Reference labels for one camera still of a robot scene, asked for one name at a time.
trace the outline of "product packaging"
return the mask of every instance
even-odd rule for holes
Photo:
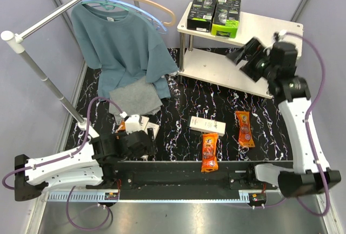
[[[239,144],[240,146],[246,146],[248,148],[254,148],[255,143],[251,135],[250,127],[250,112],[248,111],[236,111],[236,115],[239,120],[240,131],[239,131]]]
[[[215,156],[217,139],[217,133],[203,134],[201,172],[212,172],[218,170],[217,159]]]
[[[188,29],[210,32],[217,0],[194,0],[188,15]]]
[[[218,0],[211,34],[235,38],[240,22],[241,0]]]
[[[195,116],[190,116],[188,121],[188,126],[192,130],[197,130],[200,132],[218,133],[219,136],[225,135],[226,124],[224,122],[218,122],[211,119],[198,118]]]

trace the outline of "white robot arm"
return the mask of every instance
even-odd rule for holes
[[[102,188],[112,184],[116,176],[111,165],[128,157],[147,157],[156,151],[154,131],[144,129],[140,115],[125,120],[124,132],[98,136],[92,131],[90,142],[82,149],[74,149],[42,158],[15,158],[15,168],[28,168],[16,173],[15,200],[24,201],[38,197],[41,192],[76,186]]]
[[[250,178],[254,182],[278,186],[285,197],[298,197],[324,192],[321,175],[324,175],[328,188],[340,182],[341,176],[339,171],[331,170],[322,152],[312,116],[306,121],[311,96],[305,79],[295,75],[298,54],[295,46],[279,41],[285,34],[285,31],[274,34],[276,42],[270,52],[253,38],[227,57],[238,64],[247,55],[249,61],[240,69],[255,82],[261,77],[267,79],[269,92],[278,103],[292,146],[293,169],[262,163],[249,170],[253,174]]]

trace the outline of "shelf top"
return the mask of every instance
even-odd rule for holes
[[[274,32],[287,30],[303,36],[303,24],[283,21],[281,19],[274,19],[270,17],[260,16],[256,14],[249,14],[241,11],[240,23],[235,38],[226,38],[221,36],[213,36],[209,32],[201,32],[196,30],[187,29],[187,19],[191,8],[192,2],[185,10],[185,13],[178,24],[178,32],[185,34],[208,38],[215,41],[229,43],[235,46],[243,46],[251,38],[257,37],[265,46],[270,46],[274,42]],[[291,42],[296,45],[298,49],[298,57],[302,55],[302,40],[293,36],[286,36],[285,41]]]

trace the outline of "t-shirt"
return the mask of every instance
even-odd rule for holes
[[[81,3],[72,11],[72,24],[88,67],[102,69],[98,95],[146,76],[159,98],[170,97],[161,76],[178,71],[161,36],[133,10],[108,12]]]

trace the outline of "clothing rack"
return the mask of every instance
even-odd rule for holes
[[[31,58],[31,56],[26,52],[24,47],[21,45],[23,40],[33,34],[35,31],[39,30],[56,17],[69,10],[71,7],[76,5],[81,0],[70,0],[67,3],[59,6],[52,13],[44,17],[39,22],[35,23],[30,28],[26,29],[20,34],[15,34],[11,31],[3,31],[1,33],[1,39],[6,41],[8,45],[14,50],[15,53],[19,54],[25,62],[31,67],[31,69],[37,74],[41,81],[51,90],[51,92],[59,99],[67,111],[73,116],[76,121],[78,121],[78,126],[81,129],[86,129],[86,120],[81,114],[72,106],[72,104],[66,99],[66,97],[60,92],[60,90],[54,85],[54,83],[48,78],[48,76],[42,71],[42,69],[36,64],[36,62]]]

